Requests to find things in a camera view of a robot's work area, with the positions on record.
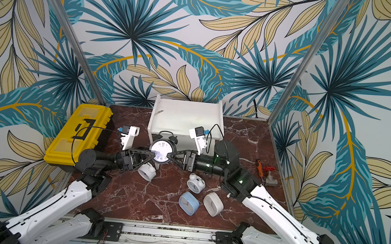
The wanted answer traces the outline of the white twin-bell alarm clock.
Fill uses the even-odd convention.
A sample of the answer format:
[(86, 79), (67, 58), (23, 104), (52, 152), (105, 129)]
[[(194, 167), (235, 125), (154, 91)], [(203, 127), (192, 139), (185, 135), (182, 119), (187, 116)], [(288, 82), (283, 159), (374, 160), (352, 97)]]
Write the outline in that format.
[(200, 176), (190, 174), (187, 186), (193, 193), (200, 194), (205, 189), (206, 183)]

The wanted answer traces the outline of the black twin-bell alarm clock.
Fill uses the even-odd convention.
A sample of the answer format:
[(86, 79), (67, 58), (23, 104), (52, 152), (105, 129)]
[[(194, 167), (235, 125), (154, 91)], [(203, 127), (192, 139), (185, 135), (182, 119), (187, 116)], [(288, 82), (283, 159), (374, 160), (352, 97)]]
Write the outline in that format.
[(155, 164), (162, 165), (169, 162), (168, 154), (177, 152), (177, 136), (172, 131), (163, 130), (153, 135), (149, 150), (155, 154)]

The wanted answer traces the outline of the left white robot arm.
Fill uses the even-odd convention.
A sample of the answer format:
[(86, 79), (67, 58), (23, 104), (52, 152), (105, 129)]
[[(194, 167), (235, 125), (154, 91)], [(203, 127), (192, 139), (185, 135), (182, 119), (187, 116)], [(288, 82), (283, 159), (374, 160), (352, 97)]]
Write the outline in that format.
[(97, 195), (110, 184), (107, 171), (135, 170), (153, 161), (149, 150), (128, 149), (106, 154), (86, 149), (79, 155), (75, 168), (81, 177), (34, 208), (6, 221), (0, 218), (0, 244), (64, 244), (91, 234), (101, 234), (104, 218), (90, 208), (66, 222), (55, 224), (65, 214)]

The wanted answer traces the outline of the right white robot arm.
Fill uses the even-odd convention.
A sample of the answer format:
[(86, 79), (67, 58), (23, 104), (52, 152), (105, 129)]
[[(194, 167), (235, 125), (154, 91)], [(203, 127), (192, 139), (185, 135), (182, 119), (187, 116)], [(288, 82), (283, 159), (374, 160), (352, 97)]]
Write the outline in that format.
[(317, 235), (290, 215), (260, 180), (240, 165), (240, 153), (230, 141), (217, 142), (212, 156), (182, 150), (169, 152), (167, 157), (189, 172), (220, 176), (222, 190), (254, 212), (275, 233), (262, 233), (242, 223), (233, 231), (234, 240), (239, 244), (334, 244), (326, 234)]

